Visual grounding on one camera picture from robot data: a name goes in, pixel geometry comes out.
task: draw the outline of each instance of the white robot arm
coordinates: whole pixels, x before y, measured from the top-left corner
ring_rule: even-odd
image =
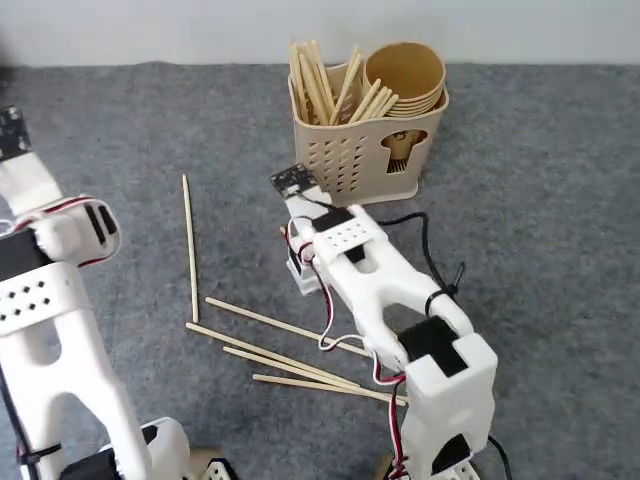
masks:
[[[120,227],[109,206],[63,198],[31,151],[22,113],[0,110],[0,195],[16,216],[0,237],[0,392],[25,480],[192,480],[189,444],[170,418],[139,426],[105,352],[79,268],[111,258]],[[61,354],[42,328],[52,322]],[[73,394],[105,426],[111,445],[70,464],[59,399]]]
[[[271,181],[291,215],[287,266],[301,292],[333,287],[376,362],[406,379],[400,448],[407,458],[396,458],[393,478],[477,478],[468,461],[487,442],[496,354],[446,288],[415,270],[361,206],[333,207],[302,165]],[[424,313],[425,320],[393,332],[383,315],[393,304]]]

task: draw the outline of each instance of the white wire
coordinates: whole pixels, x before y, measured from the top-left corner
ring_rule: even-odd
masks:
[[[378,358],[378,354],[374,351],[373,352],[373,371],[371,372],[371,377],[373,378],[373,381],[377,385],[381,385],[383,387],[393,386],[396,383],[402,381],[401,378],[393,378],[390,380],[380,380],[376,375],[376,373],[379,371],[380,371],[380,359]]]

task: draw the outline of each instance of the wooden chopstick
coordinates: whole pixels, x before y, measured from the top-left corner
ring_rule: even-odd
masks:
[[[305,330],[304,328],[296,327],[295,325],[290,325],[286,322],[282,322],[280,320],[276,320],[275,318],[267,317],[266,315],[261,315],[256,312],[252,312],[251,310],[247,310],[242,307],[238,307],[236,305],[232,305],[227,302],[223,302],[222,300],[218,300],[216,298],[206,297],[205,302],[209,305],[214,305],[218,308],[223,308],[230,312],[236,313],[238,315],[242,315],[247,318],[251,318],[253,320],[257,320],[258,322],[266,323],[267,325],[271,325],[272,327],[280,328],[282,330],[287,330],[288,332],[295,333],[297,335],[301,335],[303,337],[312,338],[313,340],[318,341],[320,339],[320,335],[317,333],[311,332],[309,330]],[[326,338],[328,343],[333,342],[333,338]],[[369,354],[362,348],[355,347],[348,343],[339,343],[338,348],[342,348],[343,350],[347,350],[349,352],[357,353],[358,355],[362,355],[363,357],[369,357]]]
[[[316,375],[320,375],[326,378],[330,378],[335,380],[336,382],[343,383],[345,385],[351,385],[352,387],[359,387],[359,385],[351,380],[347,380],[346,378],[340,377],[338,375],[334,375],[332,373],[326,372],[324,370],[320,370],[319,368],[315,368],[306,363],[299,362],[289,357],[285,357],[284,355],[280,355],[278,353],[272,352],[270,350],[266,350],[264,348],[256,347],[248,342],[243,342],[242,340],[238,340],[237,338],[230,337],[228,335],[224,335],[222,333],[216,332],[209,328],[201,327],[200,325],[194,325],[192,323],[186,324],[187,329],[200,333],[202,335],[206,335],[211,338],[215,338],[216,340],[220,340],[222,342],[228,343],[230,345],[235,345],[236,347],[244,348],[249,352],[256,353],[258,355],[262,355],[263,357],[270,358],[272,360],[276,360],[278,362],[285,363],[292,367],[300,368],[302,370],[306,370],[311,373],[315,373]]]
[[[353,115],[347,122],[348,124],[355,123],[358,120],[360,120],[360,117],[362,116],[366,108],[369,106],[369,103],[371,102],[371,100],[373,100],[373,97],[376,95],[376,93],[378,93],[379,87],[380,87],[380,79],[378,78],[375,82],[373,82],[373,85],[371,85],[371,88],[362,99],[362,102],[360,102],[360,105],[358,105],[358,108],[356,109],[356,111],[353,113]]]
[[[191,316],[193,323],[200,322],[198,307],[198,271],[196,266],[196,247],[193,238],[193,217],[191,215],[191,192],[186,174],[182,174],[182,193],[184,195],[184,213],[187,224],[187,246],[189,249],[189,279],[191,283]]]
[[[366,388],[359,389],[350,389],[343,387],[336,387],[334,385],[326,385],[322,383],[316,382],[307,382],[304,380],[296,380],[293,378],[286,377],[275,377],[272,375],[260,375],[258,373],[253,374],[253,379],[259,382],[267,382],[267,383],[277,383],[279,385],[289,385],[292,387],[302,387],[302,388],[312,388],[315,390],[324,390],[328,392],[339,392],[339,393],[347,393],[349,395],[360,395],[362,397],[375,398],[376,400],[380,400],[385,403],[389,403],[391,399],[391,395],[388,393],[380,393],[374,392],[373,390],[367,390]],[[396,403],[400,406],[405,406],[406,401],[396,397]]]
[[[391,90],[389,90],[387,87],[382,87],[375,98],[371,101],[369,106],[366,108],[366,110],[360,117],[360,120],[369,120],[370,118],[374,118],[375,112],[380,109],[386,99],[390,96]]]
[[[291,80],[293,82],[293,90],[298,98],[298,109],[300,111],[300,119],[309,123],[309,111],[307,110],[307,97],[304,92],[304,84],[302,83],[302,72],[300,71],[300,54],[298,53],[298,45],[292,43],[289,46],[289,63],[291,64]]]
[[[362,393],[363,395],[367,395],[367,396],[375,396],[376,398],[384,398],[387,401],[389,401],[389,399],[391,398],[391,395],[389,395],[388,393],[374,392],[373,390],[368,390],[366,388],[354,387],[352,385],[346,385],[346,384],[341,383],[341,382],[336,382],[335,380],[332,380],[330,378],[323,377],[322,375],[316,375],[315,373],[307,372],[306,370],[302,370],[301,368],[292,367],[292,366],[287,365],[285,363],[276,362],[275,360],[270,360],[268,358],[261,357],[260,355],[254,355],[253,353],[244,352],[244,351],[238,350],[236,348],[223,347],[222,350],[224,350],[226,353],[230,353],[231,355],[236,355],[238,357],[242,357],[244,359],[251,360],[251,361],[256,362],[256,363],[261,363],[261,364],[267,365],[269,367],[278,368],[280,370],[284,370],[285,372],[295,373],[296,375],[300,375],[301,377],[311,378],[312,380],[316,380],[316,381],[319,381],[321,383],[325,383],[327,385],[333,385],[334,387],[340,387],[340,388],[344,388],[346,390],[359,392],[359,393]],[[399,405],[401,405],[400,402],[404,403],[404,400],[400,399],[399,402],[398,402]]]
[[[387,102],[382,107],[380,107],[380,110],[378,110],[378,112],[376,113],[376,118],[384,117],[387,112],[391,110],[391,107],[393,107],[398,101],[398,98],[400,98],[400,96],[396,94],[393,95],[389,100],[387,100]]]
[[[327,69],[324,65],[324,61],[322,60],[318,42],[312,40],[310,45],[310,52],[313,55],[315,67],[320,75],[320,84],[324,93],[325,106],[327,107],[328,115],[329,113],[333,112],[333,109],[335,107],[335,104],[333,103],[333,93],[331,92],[331,84],[329,83],[329,78],[327,77]]]
[[[333,109],[333,113],[331,114],[329,125],[336,124],[338,115],[340,115],[340,109],[342,108],[342,105],[347,98],[347,94],[349,93],[349,88],[351,88],[351,84],[358,74],[360,62],[362,62],[362,55],[358,53],[358,46],[356,45],[356,48],[353,51],[353,55],[349,60],[349,64],[347,65],[347,72],[345,73],[344,81],[342,82],[342,89],[340,90],[338,101],[336,102],[336,106]]]
[[[316,115],[320,120],[320,125],[327,126],[329,125],[329,117],[325,111],[323,95],[316,83],[312,67],[304,55],[300,55],[300,65],[302,66],[302,78],[304,79],[304,84],[307,87],[307,93],[309,94],[309,98],[311,98],[311,103],[313,104]]]

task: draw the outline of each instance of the ventilation hole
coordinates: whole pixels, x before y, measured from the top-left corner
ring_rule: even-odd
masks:
[[[407,169],[408,164],[408,158],[404,160],[389,160],[389,164],[387,165],[387,175],[404,172]]]

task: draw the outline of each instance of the gray carpet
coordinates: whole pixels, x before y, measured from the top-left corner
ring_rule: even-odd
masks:
[[[382,403],[253,383],[269,370],[184,329],[182,172],[202,295],[314,330],[324,322],[320,296],[303,299],[283,265],[286,211],[267,180],[293,161],[286,72],[19,69],[3,73],[0,101],[24,108],[67,193],[95,194],[119,216],[122,253],[85,276],[140,420],[177,418],[244,480],[368,479],[390,449]],[[493,432],[515,478],[640,478],[640,68],[453,65],[448,84],[420,193],[370,212],[426,209],[444,271],[467,261],[459,298],[500,358]],[[425,268],[418,224],[391,237]],[[368,384],[365,359],[201,308],[206,326]],[[343,306],[337,324],[351,330]],[[0,476],[18,478],[4,412],[0,422]],[[73,458],[106,440],[77,402],[65,425]],[[504,478],[495,450],[476,460],[484,478]]]

